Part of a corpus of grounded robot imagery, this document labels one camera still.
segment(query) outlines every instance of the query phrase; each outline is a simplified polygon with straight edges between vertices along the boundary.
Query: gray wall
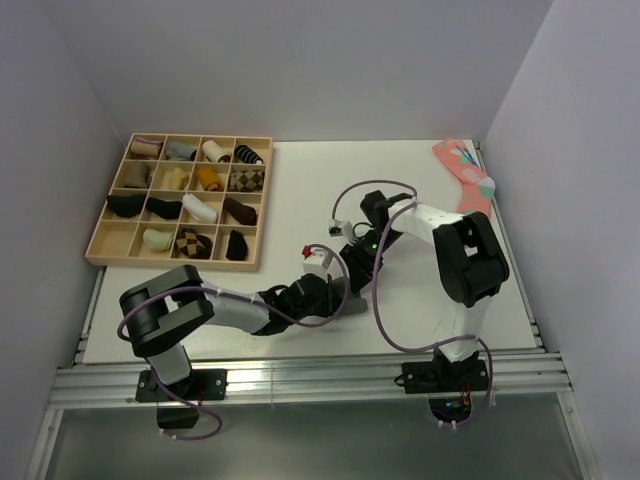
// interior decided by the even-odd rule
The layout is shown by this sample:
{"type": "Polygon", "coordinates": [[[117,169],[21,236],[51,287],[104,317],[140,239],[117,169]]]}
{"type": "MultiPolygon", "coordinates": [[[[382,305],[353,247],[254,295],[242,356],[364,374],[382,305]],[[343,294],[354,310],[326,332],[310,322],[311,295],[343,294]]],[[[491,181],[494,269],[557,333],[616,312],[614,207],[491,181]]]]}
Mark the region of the gray wall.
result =
{"type": "Polygon", "coordinates": [[[0,476],[13,479],[78,341],[96,274],[83,253],[122,146],[35,0],[0,2],[0,72],[0,476]]]}
{"type": "Polygon", "coordinates": [[[42,0],[117,129],[484,138],[551,0],[42,0]]]}
{"type": "Polygon", "coordinates": [[[640,471],[640,3],[558,0],[486,141],[544,340],[607,478],[640,471]]]}

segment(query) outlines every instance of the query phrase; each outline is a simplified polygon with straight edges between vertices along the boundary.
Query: white board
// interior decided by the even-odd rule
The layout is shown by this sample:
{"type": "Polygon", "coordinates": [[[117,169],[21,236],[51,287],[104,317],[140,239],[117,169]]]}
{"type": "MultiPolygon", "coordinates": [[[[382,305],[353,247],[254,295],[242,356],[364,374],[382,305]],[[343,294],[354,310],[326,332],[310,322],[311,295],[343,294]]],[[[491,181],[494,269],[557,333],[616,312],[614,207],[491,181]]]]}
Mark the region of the white board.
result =
{"type": "MultiPolygon", "coordinates": [[[[242,292],[291,284],[302,275],[305,244],[344,244],[327,233],[331,207],[349,185],[367,179],[394,179],[414,185],[419,201],[455,211],[460,184],[440,164],[435,141],[276,143],[263,234],[260,270],[256,273],[201,272],[224,288],[242,292]]],[[[471,142],[469,150],[475,154],[471,142]]],[[[402,189],[364,186],[343,200],[338,218],[365,220],[359,204],[365,193],[380,188],[386,195],[402,189]]],[[[492,215],[498,239],[504,241],[492,215]]],[[[122,319],[118,298],[125,290],[164,270],[109,267],[95,308],[85,363],[120,363],[136,359],[131,346],[116,337],[122,319]]],[[[370,298],[369,289],[364,291],[370,298]]],[[[436,340],[433,332],[451,318],[451,301],[438,277],[433,247],[407,235],[384,256],[379,281],[380,311],[396,342],[416,347],[436,340]]],[[[481,337],[493,349],[535,348],[533,333],[515,276],[502,286],[487,312],[481,337]]],[[[199,360],[271,359],[394,353],[380,336],[371,311],[344,317],[319,329],[290,327],[271,337],[252,337],[239,330],[205,326],[187,337],[189,356],[199,360]]]]}

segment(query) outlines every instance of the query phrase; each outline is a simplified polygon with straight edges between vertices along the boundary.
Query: sock with polka dots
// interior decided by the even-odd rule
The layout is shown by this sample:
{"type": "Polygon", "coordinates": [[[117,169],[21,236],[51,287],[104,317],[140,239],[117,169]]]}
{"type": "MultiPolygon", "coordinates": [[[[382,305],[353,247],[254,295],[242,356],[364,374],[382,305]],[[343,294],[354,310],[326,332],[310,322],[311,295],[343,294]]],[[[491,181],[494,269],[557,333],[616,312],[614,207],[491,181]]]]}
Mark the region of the sock with polka dots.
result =
{"type": "Polygon", "coordinates": [[[462,184],[458,213],[482,212],[491,215],[491,200],[495,195],[493,179],[475,165],[475,160],[461,140],[447,139],[433,147],[433,153],[462,184]]]}

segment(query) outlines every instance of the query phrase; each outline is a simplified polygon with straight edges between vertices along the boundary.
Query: argyle sock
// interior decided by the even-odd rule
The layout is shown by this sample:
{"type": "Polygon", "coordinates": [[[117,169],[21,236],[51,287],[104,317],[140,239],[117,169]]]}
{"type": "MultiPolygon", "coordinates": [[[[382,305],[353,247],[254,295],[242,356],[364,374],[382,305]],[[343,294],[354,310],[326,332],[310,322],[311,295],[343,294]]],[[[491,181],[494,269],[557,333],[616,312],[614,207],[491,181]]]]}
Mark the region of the argyle sock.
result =
{"type": "Polygon", "coordinates": [[[164,252],[173,245],[173,233],[147,228],[142,234],[142,241],[152,252],[164,252]]]}
{"type": "Polygon", "coordinates": [[[242,160],[244,163],[261,164],[264,160],[260,158],[256,152],[251,150],[247,145],[238,145],[233,151],[234,155],[242,160]]]}
{"type": "Polygon", "coordinates": [[[142,211],[146,195],[107,195],[107,205],[119,217],[135,217],[142,211]]]}
{"type": "Polygon", "coordinates": [[[182,202],[165,202],[159,198],[149,197],[146,208],[165,220],[175,220],[180,216],[182,202]]]}
{"type": "Polygon", "coordinates": [[[213,242],[209,237],[198,235],[192,228],[182,228],[176,238],[180,253],[189,258],[208,259],[211,256],[213,242]]]}
{"type": "Polygon", "coordinates": [[[227,260],[245,260],[249,254],[247,242],[238,230],[231,230],[229,246],[227,247],[227,260]]]}
{"type": "Polygon", "coordinates": [[[434,145],[433,153],[462,184],[462,197],[458,205],[458,213],[468,214],[482,212],[491,215],[491,200],[496,191],[496,184],[472,160],[458,148],[461,141],[446,139],[434,145]]]}
{"type": "Polygon", "coordinates": [[[248,205],[243,205],[235,198],[225,198],[222,208],[241,225],[255,225],[258,222],[256,209],[248,205]]]}
{"type": "Polygon", "coordinates": [[[131,142],[130,150],[133,154],[157,158],[160,155],[160,150],[162,150],[162,143],[160,140],[147,140],[146,138],[138,137],[131,142]]]}
{"type": "Polygon", "coordinates": [[[189,180],[189,174],[179,167],[176,167],[171,173],[169,180],[169,188],[171,190],[182,190],[189,180]]]}
{"type": "Polygon", "coordinates": [[[164,154],[169,158],[177,157],[181,160],[195,160],[197,148],[182,142],[169,142],[164,154]]]}
{"type": "Polygon", "coordinates": [[[264,171],[245,170],[229,175],[230,192],[259,192],[264,185],[264,171]]]}
{"type": "Polygon", "coordinates": [[[149,165],[144,162],[131,162],[124,179],[125,188],[149,188],[149,165]]]}
{"type": "Polygon", "coordinates": [[[204,167],[198,169],[198,180],[200,185],[207,192],[222,190],[222,181],[216,171],[211,167],[204,167]]]}
{"type": "Polygon", "coordinates": [[[182,205],[200,223],[216,223],[218,221],[218,212],[195,195],[185,193],[182,197],[182,205]]]}

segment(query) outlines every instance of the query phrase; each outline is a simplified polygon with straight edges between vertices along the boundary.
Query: checkered sock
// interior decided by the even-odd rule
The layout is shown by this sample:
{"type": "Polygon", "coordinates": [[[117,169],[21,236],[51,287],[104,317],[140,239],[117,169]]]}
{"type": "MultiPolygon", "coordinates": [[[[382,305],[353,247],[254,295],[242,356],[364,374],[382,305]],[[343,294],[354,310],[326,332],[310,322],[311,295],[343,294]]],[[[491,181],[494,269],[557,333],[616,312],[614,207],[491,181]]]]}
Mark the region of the checkered sock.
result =
{"type": "Polygon", "coordinates": [[[107,206],[119,217],[135,217],[142,211],[146,195],[108,195],[107,206]]]}
{"type": "Polygon", "coordinates": [[[211,256],[213,242],[209,237],[198,235],[192,228],[185,227],[178,232],[176,246],[186,257],[206,260],[211,256]]]}
{"type": "Polygon", "coordinates": [[[222,208],[241,225],[255,225],[258,222],[256,209],[248,205],[243,205],[235,198],[225,198],[222,208]]]}

